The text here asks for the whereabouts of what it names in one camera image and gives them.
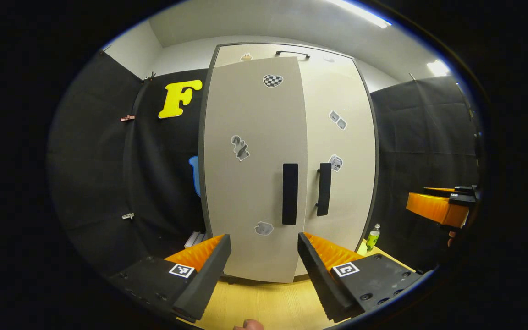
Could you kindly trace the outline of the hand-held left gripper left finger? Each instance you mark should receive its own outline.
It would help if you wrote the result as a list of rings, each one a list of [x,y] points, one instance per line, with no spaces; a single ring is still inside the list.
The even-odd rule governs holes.
[[[118,290],[163,318],[203,317],[232,252],[222,234],[167,258],[147,257],[109,276]]]

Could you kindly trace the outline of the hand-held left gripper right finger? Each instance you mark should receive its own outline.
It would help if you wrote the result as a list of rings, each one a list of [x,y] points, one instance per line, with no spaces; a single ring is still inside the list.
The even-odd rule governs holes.
[[[297,250],[325,315],[334,322],[372,313],[424,275],[383,253],[362,256],[308,232],[298,234]]]

